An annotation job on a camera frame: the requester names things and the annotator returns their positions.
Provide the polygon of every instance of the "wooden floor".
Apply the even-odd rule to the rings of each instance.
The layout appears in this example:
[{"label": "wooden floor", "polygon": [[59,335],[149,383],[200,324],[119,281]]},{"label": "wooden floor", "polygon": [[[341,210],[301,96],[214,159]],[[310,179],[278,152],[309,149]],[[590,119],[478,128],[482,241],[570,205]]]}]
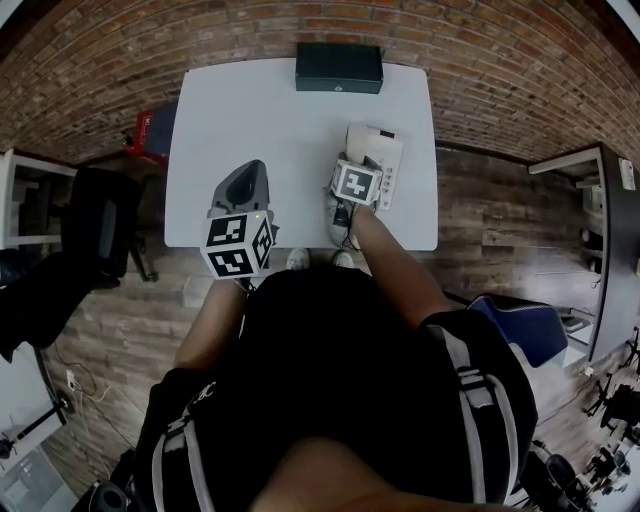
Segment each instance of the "wooden floor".
[{"label": "wooden floor", "polygon": [[[415,256],[445,289],[468,298],[494,291],[594,311],[598,276],[587,270],[579,242],[579,229],[588,219],[568,180],[549,173],[529,176],[523,166],[475,154],[438,150],[437,159],[439,246]],[[138,176],[145,172],[136,170]],[[100,457],[111,468],[135,445],[149,388],[171,368],[211,283],[197,250],[163,246],[163,181],[154,183],[147,188],[145,208],[151,219],[149,256],[160,281],[142,283],[131,265],[120,288],[93,292],[84,300],[56,343],[66,363],[81,363],[91,372],[94,399],[112,386],[97,404],[82,400],[87,428],[79,414],[70,415],[69,425],[45,443],[77,494],[105,477]],[[275,255],[275,270],[285,258],[284,251]],[[45,357],[53,382],[66,389],[67,366],[54,347]],[[617,369],[620,357],[621,352],[605,361],[597,375]],[[71,368],[85,390],[94,391],[85,370]],[[589,380],[577,369],[526,370],[538,403],[540,437],[582,468],[608,434],[598,428],[599,418],[580,413],[593,396],[597,375]],[[623,380],[635,382],[628,370],[616,374],[615,382]]]}]

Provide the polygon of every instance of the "shoe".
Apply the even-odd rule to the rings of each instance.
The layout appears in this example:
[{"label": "shoe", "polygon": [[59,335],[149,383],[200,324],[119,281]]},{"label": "shoe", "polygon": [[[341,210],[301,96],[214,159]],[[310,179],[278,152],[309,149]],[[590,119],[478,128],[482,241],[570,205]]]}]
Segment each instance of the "shoe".
[{"label": "shoe", "polygon": [[331,258],[331,264],[335,267],[353,268],[353,258],[347,251],[338,251]]},{"label": "shoe", "polygon": [[311,265],[309,249],[292,249],[287,256],[287,270],[304,270]]}]

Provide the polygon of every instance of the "desk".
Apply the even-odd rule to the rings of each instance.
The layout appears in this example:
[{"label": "desk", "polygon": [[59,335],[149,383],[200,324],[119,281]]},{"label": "desk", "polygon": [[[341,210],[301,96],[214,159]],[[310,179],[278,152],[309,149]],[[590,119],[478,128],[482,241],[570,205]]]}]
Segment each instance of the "desk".
[{"label": "desk", "polygon": [[335,247],[322,188],[345,148],[349,123],[404,142],[389,211],[378,217],[406,248],[438,238],[435,142],[427,77],[384,64],[380,94],[297,92],[295,59],[234,62],[187,72],[171,141],[165,242],[199,247],[216,186],[253,159],[267,166],[278,247]]},{"label": "desk", "polygon": [[640,179],[634,171],[636,190],[626,190],[618,158],[600,143],[529,167],[529,173],[537,174],[591,160],[598,164],[604,191],[604,243],[598,307],[591,339],[584,348],[589,361],[602,359],[631,338],[640,306],[640,278],[636,276],[640,257]]}]

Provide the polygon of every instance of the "black case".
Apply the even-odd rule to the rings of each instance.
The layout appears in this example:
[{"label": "black case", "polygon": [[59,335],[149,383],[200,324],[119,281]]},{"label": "black case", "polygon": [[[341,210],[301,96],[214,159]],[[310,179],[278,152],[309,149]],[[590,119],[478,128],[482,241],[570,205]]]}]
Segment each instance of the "black case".
[{"label": "black case", "polygon": [[382,87],[380,47],[298,43],[296,90],[378,94]]}]

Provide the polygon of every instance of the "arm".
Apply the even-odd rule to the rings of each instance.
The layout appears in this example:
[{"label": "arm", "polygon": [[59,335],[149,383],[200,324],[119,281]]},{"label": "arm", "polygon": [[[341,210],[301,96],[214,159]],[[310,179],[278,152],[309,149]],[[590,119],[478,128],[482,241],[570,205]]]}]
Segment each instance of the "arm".
[{"label": "arm", "polygon": [[176,354],[177,368],[210,369],[238,339],[247,294],[234,281],[215,281]]},{"label": "arm", "polygon": [[370,208],[358,208],[352,229],[376,284],[412,328],[433,313],[451,310],[431,273],[402,248]]}]

